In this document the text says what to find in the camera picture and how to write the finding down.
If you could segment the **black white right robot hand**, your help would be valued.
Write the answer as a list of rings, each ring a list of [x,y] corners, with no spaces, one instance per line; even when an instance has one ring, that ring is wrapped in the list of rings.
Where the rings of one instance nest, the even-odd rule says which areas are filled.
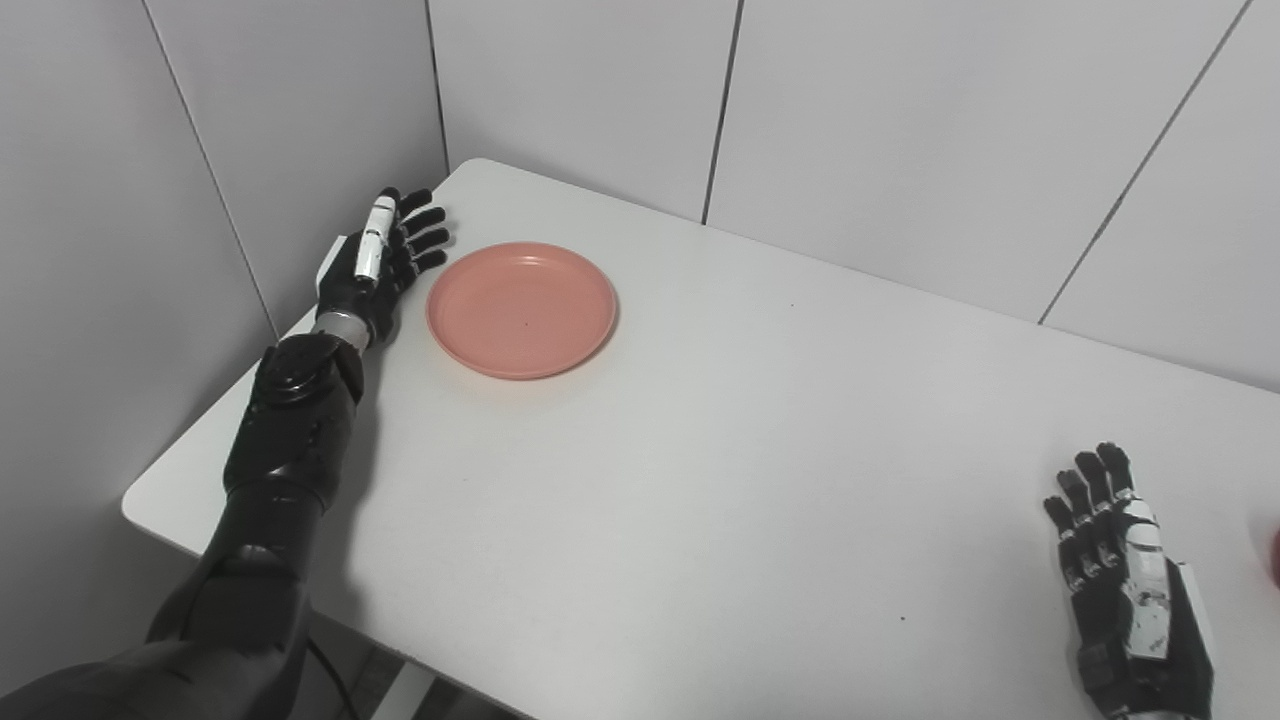
[[[1172,560],[1125,451],[1103,442],[1056,475],[1043,507],[1079,637],[1076,670],[1105,719],[1210,719],[1215,666],[1192,569]]]

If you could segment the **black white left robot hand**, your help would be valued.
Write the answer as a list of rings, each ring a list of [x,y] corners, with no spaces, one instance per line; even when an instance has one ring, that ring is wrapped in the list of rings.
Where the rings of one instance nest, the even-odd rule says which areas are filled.
[[[316,318],[342,315],[362,325],[352,345],[371,348],[396,332],[396,307],[417,278],[443,265],[451,232],[430,188],[403,195],[385,187],[364,227],[338,238],[317,270]]]

